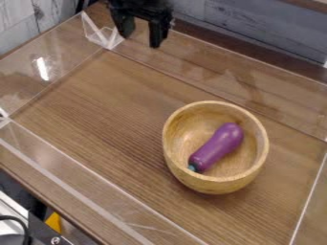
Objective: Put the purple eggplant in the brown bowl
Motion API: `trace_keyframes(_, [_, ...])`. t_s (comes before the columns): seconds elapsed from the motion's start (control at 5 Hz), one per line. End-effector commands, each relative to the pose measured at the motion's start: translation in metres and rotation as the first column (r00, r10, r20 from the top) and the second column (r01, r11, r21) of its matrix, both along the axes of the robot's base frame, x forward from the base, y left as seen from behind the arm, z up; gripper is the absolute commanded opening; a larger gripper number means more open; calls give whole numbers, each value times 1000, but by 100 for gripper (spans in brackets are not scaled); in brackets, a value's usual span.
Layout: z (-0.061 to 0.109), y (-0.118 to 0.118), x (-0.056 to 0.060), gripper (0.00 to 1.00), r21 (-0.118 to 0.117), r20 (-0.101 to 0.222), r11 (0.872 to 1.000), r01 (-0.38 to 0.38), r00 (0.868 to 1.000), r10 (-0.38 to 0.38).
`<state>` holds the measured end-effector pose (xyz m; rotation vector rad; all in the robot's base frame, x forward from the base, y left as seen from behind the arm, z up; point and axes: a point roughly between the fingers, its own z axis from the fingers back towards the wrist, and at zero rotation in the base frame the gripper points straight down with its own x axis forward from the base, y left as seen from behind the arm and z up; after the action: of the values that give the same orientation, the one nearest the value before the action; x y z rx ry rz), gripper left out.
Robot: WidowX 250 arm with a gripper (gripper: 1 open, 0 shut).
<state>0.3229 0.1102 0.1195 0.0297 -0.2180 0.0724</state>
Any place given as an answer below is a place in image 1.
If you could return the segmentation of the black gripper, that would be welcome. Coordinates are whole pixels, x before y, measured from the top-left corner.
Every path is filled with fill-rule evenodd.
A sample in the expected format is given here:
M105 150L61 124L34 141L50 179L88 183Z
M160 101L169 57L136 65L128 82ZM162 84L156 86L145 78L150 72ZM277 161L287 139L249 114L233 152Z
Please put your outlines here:
M128 38L134 30L133 18L148 21L149 47L158 48L166 39L172 20L169 0L106 0L118 34Z

